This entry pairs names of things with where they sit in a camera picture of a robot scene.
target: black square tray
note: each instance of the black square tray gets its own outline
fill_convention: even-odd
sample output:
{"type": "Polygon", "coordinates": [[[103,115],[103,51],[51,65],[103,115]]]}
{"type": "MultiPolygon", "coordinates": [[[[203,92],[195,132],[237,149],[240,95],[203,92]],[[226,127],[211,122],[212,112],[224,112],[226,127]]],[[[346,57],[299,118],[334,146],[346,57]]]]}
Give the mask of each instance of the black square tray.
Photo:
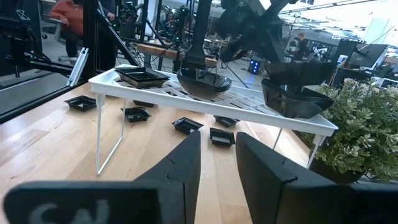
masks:
{"type": "Polygon", "coordinates": [[[126,108],[126,118],[129,122],[147,121],[150,118],[149,112],[143,107],[126,108]]]}
{"type": "Polygon", "coordinates": [[[238,119],[226,118],[226,117],[217,116],[217,115],[214,115],[214,118],[216,118],[217,123],[221,124],[222,126],[224,126],[226,128],[230,128],[230,127],[234,126],[236,123],[240,122],[240,120],[238,120],[238,119]]]}
{"type": "Polygon", "coordinates": [[[96,108],[96,100],[88,96],[78,96],[69,100],[65,100],[70,108],[86,112],[90,109],[96,108]]]}
{"type": "Polygon", "coordinates": [[[203,124],[197,123],[196,121],[186,117],[174,121],[172,125],[174,125],[174,128],[177,131],[180,131],[184,134],[191,134],[203,126],[203,124]]]}
{"type": "Polygon", "coordinates": [[[146,106],[146,107],[150,107],[150,108],[155,106],[155,104],[153,104],[153,103],[147,103],[147,102],[142,102],[142,101],[137,101],[137,100],[133,100],[133,102],[137,106],[146,106]]]}
{"type": "Polygon", "coordinates": [[[119,73],[121,80],[138,89],[162,87],[163,83],[170,79],[167,75],[150,68],[115,68],[115,71],[119,73]]]}
{"type": "Polygon", "coordinates": [[[211,143],[218,146],[231,147],[235,144],[234,133],[231,131],[210,128],[211,143]]]}

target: black plastic container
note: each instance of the black plastic container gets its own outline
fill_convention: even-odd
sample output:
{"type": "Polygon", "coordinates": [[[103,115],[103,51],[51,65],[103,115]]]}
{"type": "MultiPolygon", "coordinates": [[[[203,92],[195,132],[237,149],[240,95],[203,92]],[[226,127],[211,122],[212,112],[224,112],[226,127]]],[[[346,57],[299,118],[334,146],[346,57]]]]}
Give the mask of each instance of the black plastic container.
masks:
{"type": "Polygon", "coordinates": [[[149,112],[143,107],[126,108],[126,118],[129,122],[147,121],[150,118],[149,112]]]}
{"type": "Polygon", "coordinates": [[[235,136],[231,131],[210,128],[211,143],[217,146],[231,147],[235,144],[235,136]]]}
{"type": "Polygon", "coordinates": [[[227,77],[196,69],[180,69],[177,78],[189,94],[207,100],[223,94],[232,85],[227,77]]]}
{"type": "Polygon", "coordinates": [[[96,108],[96,100],[88,96],[78,96],[69,100],[65,100],[70,108],[86,112],[90,109],[96,108]]]}
{"type": "Polygon", "coordinates": [[[133,102],[137,106],[146,106],[146,107],[149,107],[149,108],[153,108],[155,106],[155,104],[153,104],[153,103],[146,103],[146,102],[137,101],[137,100],[133,100],[133,102]]]}
{"type": "Polygon", "coordinates": [[[172,123],[177,131],[184,134],[191,134],[203,127],[203,124],[193,121],[189,118],[180,118],[172,123]]]}
{"type": "Polygon", "coordinates": [[[115,68],[124,82],[138,88],[162,87],[170,79],[167,75],[150,68],[115,68]]]}
{"type": "Polygon", "coordinates": [[[287,118],[312,118],[334,102],[308,88],[294,86],[285,91],[265,79],[262,80],[262,93],[266,105],[287,118]]]}
{"type": "Polygon", "coordinates": [[[238,120],[238,119],[226,118],[226,117],[217,116],[217,115],[214,115],[214,118],[216,118],[217,123],[221,124],[222,126],[224,126],[226,128],[235,126],[236,123],[240,122],[240,120],[238,120]]]}
{"type": "Polygon", "coordinates": [[[271,83],[278,85],[319,85],[335,69],[331,62],[266,63],[271,83]]]}

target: green leaves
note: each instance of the green leaves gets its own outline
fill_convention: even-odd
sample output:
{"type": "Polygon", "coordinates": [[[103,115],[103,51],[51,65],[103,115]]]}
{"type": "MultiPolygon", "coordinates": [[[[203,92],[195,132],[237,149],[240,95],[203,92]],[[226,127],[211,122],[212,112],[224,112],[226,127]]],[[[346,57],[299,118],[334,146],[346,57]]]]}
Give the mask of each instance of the green leaves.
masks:
{"type": "Polygon", "coordinates": [[[346,79],[341,90],[328,85],[317,90],[335,101],[322,115],[339,130],[315,156],[339,172],[398,180],[398,89],[370,83],[346,79]]]}

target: white wire rack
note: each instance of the white wire rack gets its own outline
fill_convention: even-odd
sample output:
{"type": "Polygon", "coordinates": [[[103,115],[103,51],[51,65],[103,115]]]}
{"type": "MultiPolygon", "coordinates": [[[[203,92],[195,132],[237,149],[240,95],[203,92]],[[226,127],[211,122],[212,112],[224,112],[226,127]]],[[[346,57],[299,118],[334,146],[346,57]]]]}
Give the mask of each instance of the white wire rack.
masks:
{"type": "MultiPolygon", "coordinates": [[[[120,67],[132,67],[131,65],[120,65],[120,67]]],[[[196,96],[189,95],[179,84],[175,74],[162,72],[170,77],[162,88],[151,88],[139,90],[131,88],[129,84],[120,82],[120,77],[114,70],[109,70],[89,80],[91,83],[91,91],[96,93],[98,107],[98,135],[97,135],[97,166],[96,172],[99,175],[105,165],[118,148],[123,139],[124,120],[122,123],[122,133],[118,143],[100,167],[100,131],[101,131],[101,114],[102,107],[105,104],[105,95],[124,98],[125,109],[126,99],[144,101],[156,105],[171,106],[175,108],[196,111],[200,113],[225,116],[243,121],[251,121],[255,123],[266,124],[270,126],[280,127],[279,135],[283,128],[296,131],[316,134],[314,144],[318,149],[319,145],[327,136],[331,136],[338,128],[320,115],[311,119],[292,119],[285,118],[268,108],[264,104],[264,97],[261,91],[250,90],[232,86],[226,93],[212,100],[205,100],[196,96]]]]}

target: wooden tabletop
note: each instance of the wooden tabletop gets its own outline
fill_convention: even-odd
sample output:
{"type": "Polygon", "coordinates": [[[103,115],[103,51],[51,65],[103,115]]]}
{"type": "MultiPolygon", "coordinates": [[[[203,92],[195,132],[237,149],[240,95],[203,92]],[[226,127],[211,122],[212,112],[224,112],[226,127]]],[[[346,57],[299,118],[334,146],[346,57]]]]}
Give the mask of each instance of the wooden tabletop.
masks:
{"type": "MultiPolygon", "coordinates": [[[[208,114],[164,106],[148,108],[147,122],[128,123],[125,136],[103,173],[95,174],[97,111],[71,110],[64,100],[80,95],[94,97],[90,84],[76,88],[0,126],[0,193],[31,180],[134,180],[166,156],[186,135],[174,130],[172,121],[194,119],[201,128],[201,177],[196,223],[251,223],[236,166],[235,147],[211,144],[209,128],[225,129],[208,114]]],[[[107,97],[102,122],[101,161],[119,139],[122,112],[120,98],[107,97]]],[[[134,107],[128,101],[127,107],[134,107]]],[[[229,128],[244,131],[272,146],[278,128],[239,122],[229,128]]],[[[283,131],[276,151],[304,166],[308,149],[290,131],[283,131]]],[[[0,223],[5,223],[0,213],[0,223]]]]}
{"type": "MultiPolygon", "coordinates": [[[[159,44],[160,42],[159,40],[150,40],[148,41],[148,43],[151,44],[159,44]]],[[[176,50],[172,50],[172,49],[164,49],[162,47],[155,47],[152,45],[147,45],[147,44],[138,44],[137,45],[137,49],[138,51],[140,51],[141,53],[144,54],[149,54],[149,55],[153,55],[153,56],[160,56],[163,58],[170,58],[170,59],[176,59],[177,58],[177,51],[176,50]]],[[[181,52],[180,53],[180,59],[182,59],[184,56],[184,53],[181,52]]],[[[217,65],[217,60],[215,58],[206,58],[206,65],[208,67],[215,67],[217,65]]]]}

